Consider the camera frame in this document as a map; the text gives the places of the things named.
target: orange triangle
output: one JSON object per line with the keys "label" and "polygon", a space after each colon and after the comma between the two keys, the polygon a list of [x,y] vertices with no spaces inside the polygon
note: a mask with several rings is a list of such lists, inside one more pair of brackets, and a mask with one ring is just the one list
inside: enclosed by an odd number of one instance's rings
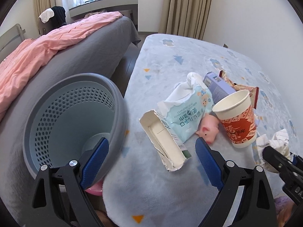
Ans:
{"label": "orange triangle", "polygon": [[138,216],[132,216],[132,217],[138,224],[140,224],[142,219],[144,218],[144,215],[138,215]]}

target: barcode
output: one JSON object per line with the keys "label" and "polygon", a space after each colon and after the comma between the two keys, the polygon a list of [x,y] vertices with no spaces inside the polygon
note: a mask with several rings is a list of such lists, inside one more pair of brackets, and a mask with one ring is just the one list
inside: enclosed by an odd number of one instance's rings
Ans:
{"label": "barcode", "polygon": [[206,78],[206,79],[204,80],[204,83],[205,83],[205,85],[206,85],[207,87],[209,87],[211,81],[210,81],[208,78]]}

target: red and white paper cup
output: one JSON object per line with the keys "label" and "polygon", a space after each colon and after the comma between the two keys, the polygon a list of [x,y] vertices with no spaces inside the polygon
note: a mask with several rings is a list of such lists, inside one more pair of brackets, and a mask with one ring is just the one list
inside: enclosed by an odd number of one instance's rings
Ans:
{"label": "red and white paper cup", "polygon": [[228,95],[215,104],[212,110],[234,147],[245,148],[255,141],[257,126],[248,90],[239,90]]}

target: white towel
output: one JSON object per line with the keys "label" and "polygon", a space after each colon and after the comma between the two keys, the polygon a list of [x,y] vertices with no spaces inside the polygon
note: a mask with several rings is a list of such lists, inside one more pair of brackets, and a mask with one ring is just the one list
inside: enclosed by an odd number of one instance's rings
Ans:
{"label": "white towel", "polygon": [[290,160],[291,156],[288,147],[288,141],[289,141],[289,136],[286,129],[276,132],[271,140],[267,138],[266,134],[257,137],[256,145],[257,145],[259,159],[261,162],[260,165],[272,173],[277,173],[278,171],[263,159],[263,155],[262,155],[263,149],[267,146],[271,146],[272,148],[277,150],[280,154],[284,155],[287,159]]}
{"label": "white towel", "polygon": [[54,17],[54,11],[51,8],[48,8],[42,14],[40,14],[39,18],[42,20],[43,23],[48,22],[48,20]]}

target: purple box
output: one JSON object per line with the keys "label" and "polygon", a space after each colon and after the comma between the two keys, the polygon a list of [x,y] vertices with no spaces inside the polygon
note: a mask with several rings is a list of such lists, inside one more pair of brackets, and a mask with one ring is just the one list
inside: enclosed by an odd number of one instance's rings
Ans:
{"label": "purple box", "polygon": [[212,93],[212,99],[215,104],[224,97],[236,92],[228,83],[214,72],[207,73],[203,82]]}

